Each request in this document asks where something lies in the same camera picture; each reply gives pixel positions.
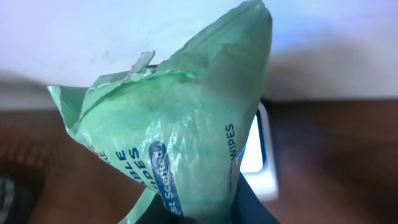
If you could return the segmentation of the teal small packet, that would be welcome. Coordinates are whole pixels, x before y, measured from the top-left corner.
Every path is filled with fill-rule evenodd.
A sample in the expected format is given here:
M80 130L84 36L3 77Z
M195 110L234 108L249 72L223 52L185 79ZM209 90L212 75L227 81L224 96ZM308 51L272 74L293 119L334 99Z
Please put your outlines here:
M154 68L148 51L128 71L49 92L67 133L168 211L229 223L271 42L264 3L244 1Z

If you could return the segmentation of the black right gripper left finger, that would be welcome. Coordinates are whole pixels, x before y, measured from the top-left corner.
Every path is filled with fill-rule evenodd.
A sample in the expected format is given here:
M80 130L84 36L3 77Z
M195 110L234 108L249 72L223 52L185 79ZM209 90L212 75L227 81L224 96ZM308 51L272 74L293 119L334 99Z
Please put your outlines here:
M136 224L199 224L199 222L168 211L161 197L156 195Z

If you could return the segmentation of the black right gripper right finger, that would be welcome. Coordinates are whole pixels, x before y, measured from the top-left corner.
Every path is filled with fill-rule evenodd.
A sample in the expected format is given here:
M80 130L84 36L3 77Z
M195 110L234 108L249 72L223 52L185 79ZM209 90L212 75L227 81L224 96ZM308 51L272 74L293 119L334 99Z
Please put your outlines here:
M232 224L279 224L256 197L243 174L239 174L238 185L231 207Z

